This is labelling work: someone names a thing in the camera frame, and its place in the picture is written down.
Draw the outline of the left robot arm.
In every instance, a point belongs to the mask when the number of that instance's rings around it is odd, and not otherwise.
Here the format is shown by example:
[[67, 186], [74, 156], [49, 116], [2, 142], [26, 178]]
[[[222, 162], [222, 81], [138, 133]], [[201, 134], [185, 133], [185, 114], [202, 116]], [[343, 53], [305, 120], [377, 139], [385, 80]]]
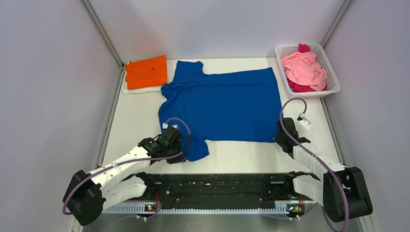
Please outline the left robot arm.
[[72, 215], [86, 226], [104, 210], [131, 198], [151, 199], [155, 194], [153, 180], [142, 172], [157, 161], [179, 162], [182, 157], [183, 133], [168, 127], [154, 138], [141, 140], [117, 160], [90, 172], [76, 172], [63, 197], [62, 212]]

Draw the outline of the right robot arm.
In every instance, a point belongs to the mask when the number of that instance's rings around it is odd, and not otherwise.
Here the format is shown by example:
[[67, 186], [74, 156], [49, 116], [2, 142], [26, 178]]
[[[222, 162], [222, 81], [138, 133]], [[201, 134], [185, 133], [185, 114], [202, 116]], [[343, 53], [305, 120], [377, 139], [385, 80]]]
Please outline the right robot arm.
[[309, 172], [286, 174], [283, 192], [289, 199], [304, 195], [324, 208], [333, 222], [342, 222], [373, 213], [373, 204], [363, 172], [357, 167], [347, 167], [329, 159], [314, 147], [310, 140], [300, 137], [294, 120], [278, 120], [275, 142], [293, 160]]

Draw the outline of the blue printed t-shirt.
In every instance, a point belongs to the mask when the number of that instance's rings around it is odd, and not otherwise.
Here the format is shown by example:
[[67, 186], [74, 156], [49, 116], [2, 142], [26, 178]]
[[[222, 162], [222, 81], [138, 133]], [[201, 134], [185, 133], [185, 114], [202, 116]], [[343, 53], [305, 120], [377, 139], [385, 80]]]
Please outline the blue printed t-shirt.
[[202, 62], [178, 61], [172, 82], [161, 88], [160, 124], [177, 125], [189, 161], [209, 154], [206, 142], [272, 143], [281, 100], [272, 68], [206, 74]]

